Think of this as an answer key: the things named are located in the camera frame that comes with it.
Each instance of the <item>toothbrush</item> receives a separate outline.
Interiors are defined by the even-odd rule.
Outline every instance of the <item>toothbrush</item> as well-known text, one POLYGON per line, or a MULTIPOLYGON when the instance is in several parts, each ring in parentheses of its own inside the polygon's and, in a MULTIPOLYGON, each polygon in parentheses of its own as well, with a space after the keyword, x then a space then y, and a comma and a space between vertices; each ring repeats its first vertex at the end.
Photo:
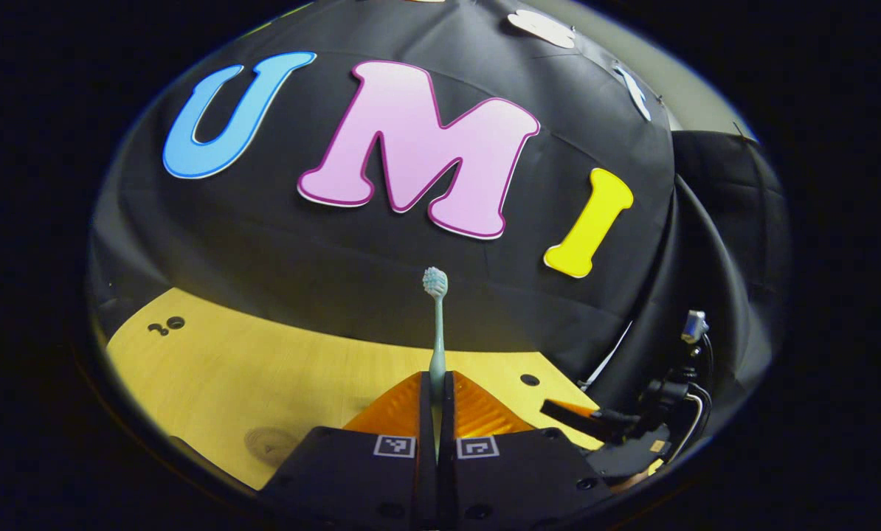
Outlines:
POLYGON ((431 379, 431 401, 440 404, 443 400, 443 377, 447 373, 446 360, 443 353, 443 296, 447 295, 447 275, 437 268, 428 268, 424 272, 424 291, 434 298, 435 332, 434 354, 428 374, 431 379))
POLYGON ((424 272, 424 291, 434 298, 435 330, 434 353, 431 355, 431 418, 434 423, 434 458, 441 457, 441 421, 443 421, 443 377, 447 373, 447 363, 443 353, 443 296, 447 295, 447 275, 437 268, 424 272))

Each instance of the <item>blue letter u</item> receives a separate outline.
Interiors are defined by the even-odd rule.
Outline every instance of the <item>blue letter u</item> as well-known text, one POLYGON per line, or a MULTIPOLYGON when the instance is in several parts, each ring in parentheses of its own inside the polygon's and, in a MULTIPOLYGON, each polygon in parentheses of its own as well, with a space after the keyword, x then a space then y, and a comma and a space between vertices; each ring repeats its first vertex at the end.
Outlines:
POLYGON ((205 178, 234 164, 254 139, 266 108, 289 73, 312 63, 315 58, 312 52, 293 52, 262 60, 254 67, 258 76, 241 98, 224 132, 204 144, 195 140, 201 115, 222 85, 240 74, 244 67, 229 66, 201 80, 168 132, 162 153, 168 172, 177 178, 205 178))

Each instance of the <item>wooden table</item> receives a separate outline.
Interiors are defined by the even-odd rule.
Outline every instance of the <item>wooden table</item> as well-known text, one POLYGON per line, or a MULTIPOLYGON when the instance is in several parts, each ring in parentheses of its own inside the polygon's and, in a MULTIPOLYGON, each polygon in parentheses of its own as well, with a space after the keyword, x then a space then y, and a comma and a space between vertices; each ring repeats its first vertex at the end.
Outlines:
MULTIPOLYGON (((180 437, 228 474, 262 488, 310 429, 343 427, 391 386, 427 370, 431 350, 310 332, 170 289, 117 330, 108 354, 165 436, 180 437), (167 330, 171 316, 184 326, 166 336, 148 329, 158 323, 167 330), (268 440, 273 459, 254 448, 268 440)), ((526 423, 558 427, 585 448, 601 446, 539 413, 545 398, 597 408, 541 353, 448 350, 446 357, 448 370, 460 370, 526 423), (522 374, 539 385, 521 382, 522 374)))

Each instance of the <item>pink letter m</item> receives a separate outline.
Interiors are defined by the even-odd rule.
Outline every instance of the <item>pink letter m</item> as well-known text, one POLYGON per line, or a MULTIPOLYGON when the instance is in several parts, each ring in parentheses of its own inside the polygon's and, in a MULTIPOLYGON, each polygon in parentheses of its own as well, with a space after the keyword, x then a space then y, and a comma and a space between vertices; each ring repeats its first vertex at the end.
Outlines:
POLYGON ((514 103, 491 98, 445 127, 427 71, 373 60, 356 65, 353 73, 361 80, 359 91, 322 164, 300 176, 300 195, 339 207, 369 202, 374 187, 365 165, 380 138, 394 212, 407 212, 448 168, 460 164, 447 193, 431 201, 427 214, 447 231, 498 238, 512 172, 525 141, 538 134, 539 121, 514 103))

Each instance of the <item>blue toothbrush head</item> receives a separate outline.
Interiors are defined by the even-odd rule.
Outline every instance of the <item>blue toothbrush head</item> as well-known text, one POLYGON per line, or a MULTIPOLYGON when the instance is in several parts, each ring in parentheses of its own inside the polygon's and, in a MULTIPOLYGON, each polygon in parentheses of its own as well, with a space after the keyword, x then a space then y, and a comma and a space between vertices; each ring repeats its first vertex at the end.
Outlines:
POLYGON ((424 291, 434 299, 447 295, 447 275, 437 268, 424 270, 424 291))

